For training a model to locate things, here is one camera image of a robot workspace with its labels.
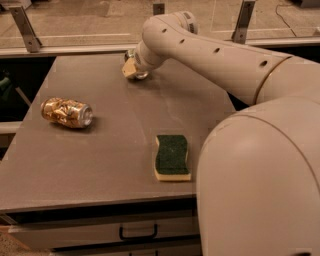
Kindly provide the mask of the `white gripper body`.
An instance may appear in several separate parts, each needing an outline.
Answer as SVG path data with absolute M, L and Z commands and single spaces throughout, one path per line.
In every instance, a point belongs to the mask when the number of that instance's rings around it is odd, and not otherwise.
M 164 62 L 164 58 L 151 51 L 143 41 L 138 43 L 134 51 L 139 71 L 152 71 Z

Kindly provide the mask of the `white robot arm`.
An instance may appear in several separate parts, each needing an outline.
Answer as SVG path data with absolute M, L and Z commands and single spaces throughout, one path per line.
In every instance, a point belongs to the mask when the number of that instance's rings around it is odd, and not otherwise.
M 320 64 L 201 37 L 194 16 L 143 25 L 134 77 L 174 59 L 246 103 L 206 138 L 197 167 L 204 256 L 320 256 Z

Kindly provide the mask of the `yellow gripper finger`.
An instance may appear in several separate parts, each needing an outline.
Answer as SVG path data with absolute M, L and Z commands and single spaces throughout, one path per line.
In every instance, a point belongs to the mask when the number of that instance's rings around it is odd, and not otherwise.
M 125 78 L 133 79 L 136 75 L 137 69 L 135 66 L 135 60 L 133 58 L 129 58 L 122 67 L 122 73 Z

